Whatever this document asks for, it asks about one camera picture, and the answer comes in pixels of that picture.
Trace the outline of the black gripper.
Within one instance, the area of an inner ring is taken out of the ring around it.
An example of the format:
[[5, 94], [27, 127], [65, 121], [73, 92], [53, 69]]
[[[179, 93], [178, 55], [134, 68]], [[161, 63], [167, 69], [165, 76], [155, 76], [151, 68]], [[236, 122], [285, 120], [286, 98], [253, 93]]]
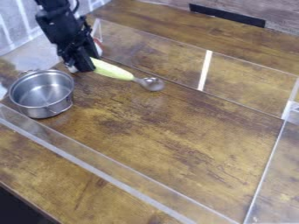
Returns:
[[34, 0], [41, 7], [35, 15], [37, 22], [53, 44], [58, 46], [58, 55], [67, 65], [75, 65], [81, 72], [95, 70], [91, 57], [98, 59], [99, 46], [97, 45], [90, 31], [83, 31], [83, 39], [75, 39], [81, 25], [71, 8], [70, 0]]

